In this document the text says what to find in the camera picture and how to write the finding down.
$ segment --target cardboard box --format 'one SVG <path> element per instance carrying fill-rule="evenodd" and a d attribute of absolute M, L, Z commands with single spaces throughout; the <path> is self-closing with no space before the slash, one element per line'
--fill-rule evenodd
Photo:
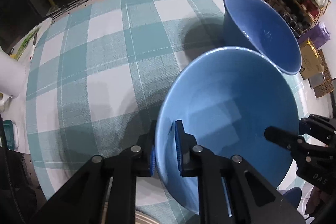
<path fill-rule="evenodd" d="M 334 83 L 330 75 L 329 68 L 327 66 L 326 59 L 324 58 L 324 54 L 322 50 L 318 50 L 318 54 L 320 55 L 322 59 L 322 65 L 324 66 L 324 75 L 325 75 L 325 81 L 322 85 L 319 85 L 314 88 L 315 96 L 316 98 L 322 97 L 334 90 Z"/>
<path fill-rule="evenodd" d="M 310 39 L 300 45 L 300 51 L 302 56 L 300 73 L 303 79 L 324 71 L 322 58 Z"/>

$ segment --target metal screw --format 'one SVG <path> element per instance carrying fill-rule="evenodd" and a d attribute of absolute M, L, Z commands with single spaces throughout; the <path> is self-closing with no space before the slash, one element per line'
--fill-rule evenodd
<path fill-rule="evenodd" d="M 239 155 L 234 155 L 233 157 L 232 157 L 232 160 L 234 161 L 234 162 L 236 162 L 236 163 L 241 163 L 242 161 L 243 161 L 243 158 L 241 157 L 241 156 L 239 156 Z"/>
<path fill-rule="evenodd" d="M 141 151 L 141 146 L 133 145 L 133 146 L 131 147 L 131 151 L 132 151 L 132 152 L 135 152 L 135 153 L 140 152 L 140 151 Z"/>
<path fill-rule="evenodd" d="M 200 146 L 200 145 L 195 145 L 195 146 L 193 147 L 193 151 L 196 152 L 196 153 L 200 153 L 200 152 L 203 151 L 203 147 Z"/>
<path fill-rule="evenodd" d="M 91 161 L 94 163 L 94 164 L 98 164 L 98 163 L 100 163 L 101 162 L 101 160 L 102 160 L 103 158 L 102 158 L 102 156 L 93 156 L 92 157 L 92 159 L 91 159 Z"/>

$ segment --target black cable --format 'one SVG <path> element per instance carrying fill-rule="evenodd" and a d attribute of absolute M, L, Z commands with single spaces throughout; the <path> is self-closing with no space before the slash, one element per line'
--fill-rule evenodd
<path fill-rule="evenodd" d="M 10 194 L 13 198 L 14 205 L 16 207 L 16 210 L 17 210 L 17 212 L 20 216 L 20 219 L 21 219 L 22 223 L 26 224 L 26 222 L 25 222 L 25 220 L 22 216 L 22 213 L 20 211 L 19 205 L 17 203 L 16 192 L 14 190 L 13 183 L 12 183 L 12 180 L 11 180 L 11 173 L 9 171 L 9 164 L 8 164 L 7 140 L 6 140 L 6 135 L 5 135 L 5 129 L 3 128 L 3 121 L 2 121 L 1 114 L 0 114 L 0 138 L 1 138 L 2 151 L 3 151 L 4 161 L 5 161 L 6 175 L 7 175 L 7 180 L 8 180 L 8 184 L 9 184 Z"/>

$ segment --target plaid tablecloth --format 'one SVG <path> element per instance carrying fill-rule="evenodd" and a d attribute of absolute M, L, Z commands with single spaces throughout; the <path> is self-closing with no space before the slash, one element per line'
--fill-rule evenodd
<path fill-rule="evenodd" d="M 26 127 L 47 198 L 92 155 L 116 155 L 147 132 L 181 70 L 221 45 L 223 16 L 223 0 L 103 0 L 44 33 L 31 63 Z M 286 79 L 303 117 L 299 80 Z M 138 178 L 136 206 L 161 223 L 198 222 L 157 175 Z"/>

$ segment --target white container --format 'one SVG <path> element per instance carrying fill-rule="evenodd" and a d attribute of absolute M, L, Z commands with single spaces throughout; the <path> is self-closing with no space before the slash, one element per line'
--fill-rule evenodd
<path fill-rule="evenodd" d="M 9 97 L 16 98 L 25 80 L 26 67 L 0 52 L 0 92 L 3 94 L 0 106 L 3 106 Z"/>
<path fill-rule="evenodd" d="M 326 3 L 326 0 L 315 0 L 315 1 L 320 8 L 324 7 Z"/>

